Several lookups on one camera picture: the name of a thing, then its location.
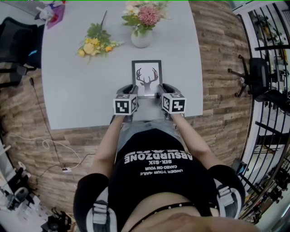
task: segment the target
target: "flower vase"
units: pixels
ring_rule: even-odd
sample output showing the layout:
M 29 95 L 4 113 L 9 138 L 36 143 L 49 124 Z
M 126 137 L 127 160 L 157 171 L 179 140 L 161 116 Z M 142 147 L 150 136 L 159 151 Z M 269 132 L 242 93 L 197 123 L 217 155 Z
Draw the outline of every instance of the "flower vase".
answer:
M 138 48 L 146 48 L 150 45 L 153 40 L 153 34 L 151 30 L 147 30 L 145 34 L 138 32 L 138 35 L 135 35 L 135 31 L 132 32 L 131 41 Z

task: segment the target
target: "picture frame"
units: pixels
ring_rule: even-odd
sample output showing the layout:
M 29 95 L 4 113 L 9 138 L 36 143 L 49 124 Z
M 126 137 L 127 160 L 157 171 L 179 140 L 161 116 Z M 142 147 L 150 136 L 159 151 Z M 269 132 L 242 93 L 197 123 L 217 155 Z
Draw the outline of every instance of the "picture frame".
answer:
M 133 60 L 133 86 L 138 86 L 138 98 L 157 98 L 158 85 L 162 85 L 161 60 Z

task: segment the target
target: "pink flower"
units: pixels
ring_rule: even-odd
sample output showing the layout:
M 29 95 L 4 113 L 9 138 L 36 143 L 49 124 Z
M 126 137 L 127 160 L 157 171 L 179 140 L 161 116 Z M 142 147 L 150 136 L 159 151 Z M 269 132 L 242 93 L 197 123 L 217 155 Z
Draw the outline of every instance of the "pink flower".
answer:
M 145 5 L 140 8 L 138 18 L 145 25 L 152 26 L 159 21 L 160 15 L 159 11 L 154 6 Z

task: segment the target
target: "black strap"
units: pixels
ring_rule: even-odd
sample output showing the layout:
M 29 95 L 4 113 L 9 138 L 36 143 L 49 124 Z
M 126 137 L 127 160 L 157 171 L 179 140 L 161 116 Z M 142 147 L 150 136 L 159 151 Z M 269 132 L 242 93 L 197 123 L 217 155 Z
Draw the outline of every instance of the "black strap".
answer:
M 166 206 L 163 206 L 163 207 L 160 207 L 154 211 L 152 211 L 151 213 L 149 213 L 148 215 L 146 215 L 145 217 L 143 217 L 140 221 L 138 221 L 130 230 L 129 232 L 131 232 L 136 226 L 138 226 L 141 222 L 143 222 L 145 219 L 147 219 L 148 217 L 152 216 L 153 214 L 157 213 L 157 212 L 160 212 L 160 211 L 163 211 L 163 210 L 166 210 L 166 209 L 172 209 L 172 208 L 177 208 L 177 207 L 183 207 L 183 206 L 195 206 L 192 202 L 183 202 L 183 203 L 177 203 L 177 204 L 172 204 L 172 205 L 166 205 Z M 209 210 L 209 213 L 207 210 L 204 210 L 201 208 L 201 211 L 198 209 L 198 207 L 196 207 L 196 209 L 198 210 L 198 212 L 200 213 L 201 216 L 203 217 L 206 217 L 206 216 L 212 216 L 212 213 L 210 211 L 210 208 L 215 208 L 216 205 L 215 204 L 212 204 L 212 203 L 209 203 L 208 204 L 208 210 Z

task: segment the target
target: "wooden floor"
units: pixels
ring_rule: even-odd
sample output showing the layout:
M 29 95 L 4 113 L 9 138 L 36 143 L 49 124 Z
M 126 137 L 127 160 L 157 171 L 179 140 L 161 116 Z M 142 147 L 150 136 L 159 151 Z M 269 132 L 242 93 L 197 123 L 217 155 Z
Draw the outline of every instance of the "wooden floor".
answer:
M 227 69 L 232 68 L 242 72 L 242 63 L 237 56 L 242 54 L 249 58 L 246 37 L 241 22 L 231 12 L 227 2 L 195 1 L 190 2 L 190 5 L 198 33 L 204 96 L 203 115 L 188 120 L 208 142 L 214 154 L 231 165 L 236 157 L 241 156 L 244 147 L 250 118 L 251 97 L 246 94 L 239 99 L 234 97 L 241 84 L 236 76 L 227 73 Z M 41 108 L 46 116 L 41 70 L 30 72 L 29 75 L 34 78 Z M 7 77 L 2 75 L 1 82 L 7 80 Z M 28 77 L 24 77 L 17 88 L 1 90 L 0 117 L 4 129 L 9 133 L 16 133 L 26 138 L 50 139 Z M 83 159 L 86 154 L 96 152 L 106 128 L 102 126 L 52 130 L 51 134 L 55 141 L 73 148 Z M 89 155 L 79 167 L 68 174 L 64 174 L 57 166 L 51 168 L 36 185 L 36 177 L 48 167 L 58 164 L 52 143 L 49 143 L 50 149 L 46 150 L 42 147 L 41 139 L 28 141 L 13 134 L 6 136 L 4 141 L 12 146 L 8 153 L 13 165 L 17 166 L 17 162 L 21 161 L 32 174 L 30 182 L 38 189 L 37 193 L 40 194 L 41 201 L 50 207 L 56 206 L 71 213 L 77 182 L 87 174 L 93 156 Z M 73 152 L 60 145 L 56 147 L 62 163 L 78 162 Z

